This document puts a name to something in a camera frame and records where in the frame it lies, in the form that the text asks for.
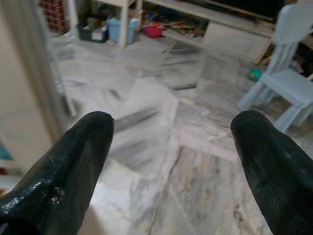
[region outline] red patterned cloth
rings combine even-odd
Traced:
[[[44,9],[46,22],[52,31],[60,34],[66,33],[66,22],[62,0],[40,0]]]

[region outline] black object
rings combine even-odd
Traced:
[[[79,38],[84,41],[95,42],[95,43],[105,43],[108,40],[108,30],[102,32],[102,40],[92,39],[93,30],[84,29],[88,23],[87,19],[89,17],[96,18],[98,20],[105,21],[107,17],[98,16],[98,15],[88,15],[86,18],[81,20],[78,25]]]
[[[275,18],[285,5],[284,0],[211,0],[225,5],[234,6],[259,15]]]
[[[84,116],[0,200],[4,235],[75,235],[113,138],[113,118]]]
[[[313,161],[257,111],[231,124],[253,196],[274,235],[313,235]]]
[[[299,43],[296,53],[305,60],[301,65],[303,70],[301,75],[309,77],[313,73],[313,50],[307,45]]]

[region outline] blue plastic container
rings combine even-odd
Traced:
[[[127,34],[127,44],[133,44],[135,40],[135,31],[138,22],[129,22],[128,24],[128,34]],[[109,26],[109,40],[113,42],[119,41],[119,29],[121,21],[117,19],[111,19],[108,21]]]
[[[13,160],[11,154],[1,145],[0,145],[0,159]]]

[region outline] chair seat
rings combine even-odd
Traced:
[[[313,102],[313,82],[292,69],[264,73],[261,81],[296,107],[304,108]]]

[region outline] marble floor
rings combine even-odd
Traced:
[[[270,235],[230,132],[254,65],[171,40],[124,50],[51,40],[78,115],[115,118],[109,157],[79,235]],[[273,118],[276,98],[253,108]],[[312,118],[288,134],[312,156]]]

